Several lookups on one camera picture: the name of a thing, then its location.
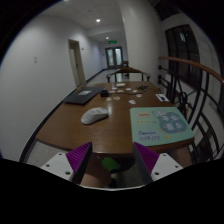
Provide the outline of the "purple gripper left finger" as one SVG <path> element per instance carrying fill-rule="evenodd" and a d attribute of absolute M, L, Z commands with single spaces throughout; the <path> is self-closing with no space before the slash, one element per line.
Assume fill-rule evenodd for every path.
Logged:
<path fill-rule="evenodd" d="M 75 184 L 80 184 L 91 153 L 92 143 L 88 142 L 68 153 L 57 153 L 42 166 L 42 169 Z"/>

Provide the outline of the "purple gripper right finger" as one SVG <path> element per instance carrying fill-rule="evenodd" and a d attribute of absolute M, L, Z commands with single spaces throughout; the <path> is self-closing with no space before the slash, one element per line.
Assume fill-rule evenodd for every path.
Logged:
<path fill-rule="evenodd" d="M 137 142 L 133 143 L 133 154 L 144 184 L 182 169 L 182 166 L 167 153 L 158 154 Z"/>

